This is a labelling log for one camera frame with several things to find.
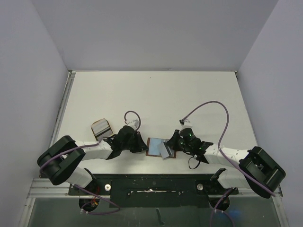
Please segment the grey credit card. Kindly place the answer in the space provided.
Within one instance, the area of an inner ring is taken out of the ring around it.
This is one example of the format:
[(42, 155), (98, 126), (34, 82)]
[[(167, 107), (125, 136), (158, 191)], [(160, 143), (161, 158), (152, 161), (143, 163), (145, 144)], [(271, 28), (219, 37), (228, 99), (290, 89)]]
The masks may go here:
[(166, 142), (162, 142), (159, 146), (159, 151), (161, 154), (161, 157), (163, 159), (169, 158), (173, 156), (172, 151), (170, 150), (170, 148), (168, 147), (168, 145), (166, 144)]

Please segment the brown leather card holder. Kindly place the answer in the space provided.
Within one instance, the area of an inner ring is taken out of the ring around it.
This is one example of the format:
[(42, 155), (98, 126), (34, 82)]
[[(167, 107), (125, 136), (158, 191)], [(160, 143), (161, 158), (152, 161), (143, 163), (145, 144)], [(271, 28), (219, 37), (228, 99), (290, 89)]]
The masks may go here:
[[(147, 140), (148, 151), (146, 151), (146, 156), (162, 158), (158, 146), (162, 142), (167, 142), (167, 141), (168, 141), (167, 139), (148, 138), (148, 140)], [(173, 156), (169, 157), (169, 158), (176, 158), (176, 156), (177, 156), (176, 152), (172, 151), (172, 153), (173, 153)]]

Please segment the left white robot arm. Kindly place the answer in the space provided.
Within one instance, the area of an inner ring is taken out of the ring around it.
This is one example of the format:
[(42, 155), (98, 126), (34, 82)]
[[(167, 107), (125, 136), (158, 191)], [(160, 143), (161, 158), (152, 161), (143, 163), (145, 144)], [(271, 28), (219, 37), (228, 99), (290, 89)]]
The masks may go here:
[(77, 185), (85, 194), (96, 190), (93, 174), (79, 163), (84, 160), (111, 160), (125, 150), (140, 153), (148, 150), (139, 131), (125, 125), (117, 134), (99, 142), (75, 141), (69, 135), (61, 137), (38, 159), (40, 173), (44, 174), (53, 185), (64, 182)]

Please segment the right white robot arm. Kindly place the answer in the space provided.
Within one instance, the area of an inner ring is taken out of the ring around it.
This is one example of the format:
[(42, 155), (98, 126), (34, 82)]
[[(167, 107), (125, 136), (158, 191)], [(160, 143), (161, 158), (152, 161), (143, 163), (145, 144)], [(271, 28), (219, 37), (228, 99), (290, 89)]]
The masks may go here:
[(261, 147), (254, 146), (248, 150), (219, 147), (200, 140), (191, 128), (175, 130), (165, 145), (191, 155), (200, 163), (233, 167), (242, 174), (219, 174), (211, 181), (211, 189), (215, 193), (229, 188), (248, 188), (268, 199), (286, 177), (284, 169)]

